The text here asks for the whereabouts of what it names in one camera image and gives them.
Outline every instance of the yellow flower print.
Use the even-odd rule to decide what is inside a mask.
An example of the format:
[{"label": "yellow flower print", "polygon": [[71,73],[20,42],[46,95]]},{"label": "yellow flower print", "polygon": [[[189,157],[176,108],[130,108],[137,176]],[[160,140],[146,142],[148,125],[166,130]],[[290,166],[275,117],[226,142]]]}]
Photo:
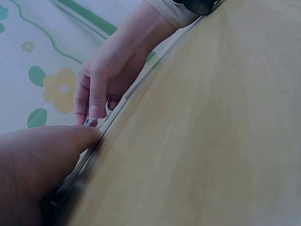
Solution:
[{"label": "yellow flower print", "polygon": [[45,100],[53,103],[60,113],[72,112],[75,83],[76,76],[69,67],[62,68],[58,75],[46,76],[43,81]]}]

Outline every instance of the green stripe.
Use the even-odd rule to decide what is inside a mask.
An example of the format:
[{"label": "green stripe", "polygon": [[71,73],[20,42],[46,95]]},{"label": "green stripe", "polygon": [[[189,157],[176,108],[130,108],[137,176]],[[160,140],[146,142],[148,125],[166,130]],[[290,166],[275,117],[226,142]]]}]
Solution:
[{"label": "green stripe", "polygon": [[30,23],[30,24],[36,26],[37,28],[39,28],[40,30],[42,30],[42,31],[48,36],[48,38],[49,38],[50,41],[51,41],[51,44],[52,44],[53,48],[54,48],[60,55],[62,55],[62,56],[64,56],[64,57],[67,57],[67,58],[70,58],[70,59],[72,59],[72,60],[75,60],[75,61],[78,62],[79,64],[82,64],[82,62],[81,62],[80,60],[76,59],[75,57],[72,57],[72,56],[70,56],[70,55],[68,55],[68,54],[63,53],[62,51],[60,51],[60,49],[56,46],[55,40],[51,37],[51,35],[50,35],[44,28],[42,28],[41,26],[39,26],[38,24],[36,24],[36,23],[34,23],[34,22],[31,22],[31,21],[25,19],[25,18],[23,17],[23,15],[22,15],[21,7],[19,6],[19,4],[18,4],[17,2],[15,2],[15,0],[9,0],[9,1],[13,2],[13,3],[17,6],[18,11],[19,11],[19,16],[20,16],[20,18],[21,18],[22,20],[24,20],[24,21],[26,21],[26,22],[28,22],[28,23]]},{"label": "green stripe", "polygon": [[65,10],[64,8],[62,8],[61,6],[57,5],[62,11],[64,11],[66,14],[68,14],[69,16],[71,16],[73,19],[76,19],[78,22],[80,22],[81,24],[83,24],[84,26],[87,26],[88,28],[90,28],[92,31],[94,31],[96,34],[98,34],[99,36],[101,36],[102,38],[104,38],[105,40],[107,39],[106,37],[104,37],[102,34],[100,34],[98,31],[96,31],[95,29],[93,29],[92,27],[90,27],[89,25],[87,25],[86,23],[82,22],[80,19],[78,19],[76,16],[72,15],[71,13],[69,13],[67,10]]},{"label": "green stripe", "polygon": [[116,30],[117,27],[110,24],[109,22],[105,21],[104,19],[100,18],[99,16],[95,15],[94,13],[90,12],[89,10],[85,9],[81,5],[77,4],[72,0],[58,0],[60,3],[64,4],[65,6],[69,7],[92,24],[94,24],[99,29],[103,30],[108,35],[112,35]]},{"label": "green stripe", "polygon": [[149,62],[152,58],[153,58],[153,56],[155,55],[156,53],[154,52],[154,51],[151,51],[151,53],[149,54],[149,56],[147,57],[147,59],[146,59],[146,62]]}]

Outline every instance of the light wood surface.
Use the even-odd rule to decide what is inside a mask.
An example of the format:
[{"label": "light wood surface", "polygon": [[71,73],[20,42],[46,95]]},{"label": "light wood surface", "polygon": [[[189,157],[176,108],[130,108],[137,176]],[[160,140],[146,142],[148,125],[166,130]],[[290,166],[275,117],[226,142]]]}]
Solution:
[{"label": "light wood surface", "polygon": [[301,225],[301,2],[226,0],[94,161],[68,225]]}]

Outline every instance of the floral tablecloth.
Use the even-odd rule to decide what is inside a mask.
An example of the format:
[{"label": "floral tablecloth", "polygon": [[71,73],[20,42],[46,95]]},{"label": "floral tablecloth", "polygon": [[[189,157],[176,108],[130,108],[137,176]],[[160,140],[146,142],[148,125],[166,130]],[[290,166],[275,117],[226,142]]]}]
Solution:
[{"label": "floral tablecloth", "polygon": [[[0,134],[74,124],[73,95],[81,63],[141,1],[0,0]],[[142,74],[185,31],[159,45]]]}]

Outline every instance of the beige sleeve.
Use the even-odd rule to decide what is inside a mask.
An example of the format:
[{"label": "beige sleeve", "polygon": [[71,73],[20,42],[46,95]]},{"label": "beige sleeve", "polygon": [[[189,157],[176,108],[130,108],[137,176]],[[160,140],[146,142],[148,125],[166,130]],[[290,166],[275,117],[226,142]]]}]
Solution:
[{"label": "beige sleeve", "polygon": [[172,0],[147,0],[176,29],[186,27],[200,16],[190,12],[183,4]]}]

